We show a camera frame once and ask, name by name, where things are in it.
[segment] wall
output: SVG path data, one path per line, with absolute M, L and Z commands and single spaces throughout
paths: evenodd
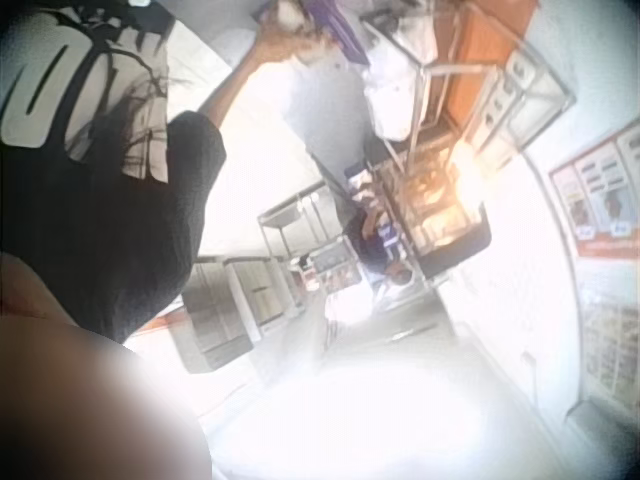
M 440 293 L 453 319 L 471 326 L 572 450 L 564 419 L 581 393 L 573 275 L 632 297 L 636 266 L 575 257 L 548 173 L 638 115 L 638 25 L 623 2 L 539 3 L 526 39 L 568 84 L 576 104 L 527 149 L 532 168 L 516 158 L 488 185 L 493 243 L 457 268 Z

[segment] hand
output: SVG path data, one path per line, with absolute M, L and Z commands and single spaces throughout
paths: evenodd
M 283 30 L 278 25 L 276 10 L 272 8 L 262 22 L 254 54 L 260 63 L 276 63 L 333 43 L 331 36 L 325 32 L 291 33 Z

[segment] white print on shirt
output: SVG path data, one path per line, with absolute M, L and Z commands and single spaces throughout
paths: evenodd
M 79 23 L 70 9 L 58 13 Z M 108 23 L 113 26 L 117 20 L 111 18 Z M 165 44 L 156 33 L 145 33 L 141 43 L 139 40 L 139 32 L 131 27 L 123 28 L 116 41 L 107 40 L 110 51 L 96 57 L 80 87 L 64 144 L 73 160 L 84 156 L 91 142 L 88 127 L 107 88 L 107 111 L 125 94 L 150 97 L 132 120 L 123 173 L 143 179 L 149 165 L 154 179 L 167 182 L 166 93 L 157 93 L 158 86 L 166 92 Z M 93 41 L 49 12 L 25 18 L 11 28 L 5 41 L 0 56 L 0 139 L 13 147 L 41 148 L 78 68 L 94 48 Z

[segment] sign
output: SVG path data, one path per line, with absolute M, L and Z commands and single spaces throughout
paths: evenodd
M 637 259 L 640 123 L 551 172 L 581 257 Z

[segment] skin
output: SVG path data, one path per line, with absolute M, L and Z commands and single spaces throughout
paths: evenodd
M 320 39 L 281 32 L 272 18 L 201 110 L 216 126 L 261 65 Z M 44 464 L 53 480 L 211 478 L 196 419 L 167 400 L 138 357 L 78 328 L 33 270 L 0 258 L 0 445 L 26 439 L 26 466 Z

